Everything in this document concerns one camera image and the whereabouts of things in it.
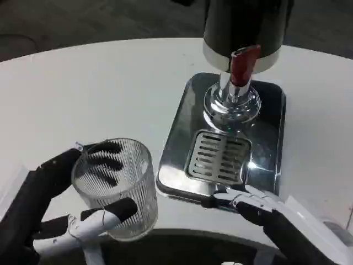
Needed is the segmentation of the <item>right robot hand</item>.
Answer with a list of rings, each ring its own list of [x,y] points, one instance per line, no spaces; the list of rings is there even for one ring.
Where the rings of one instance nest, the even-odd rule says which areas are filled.
[[[228,206],[264,234],[292,264],[352,264],[352,239],[338,225],[310,213],[294,197],[285,202],[250,185],[212,195],[215,206]]]

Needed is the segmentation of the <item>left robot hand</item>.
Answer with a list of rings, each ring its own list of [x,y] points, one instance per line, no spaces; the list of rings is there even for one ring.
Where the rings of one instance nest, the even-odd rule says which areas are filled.
[[[1,217],[1,264],[38,264],[41,255],[60,253],[89,242],[137,213],[131,198],[81,213],[78,225],[68,216],[42,222],[52,198],[71,184],[81,156],[69,149],[29,171]]]

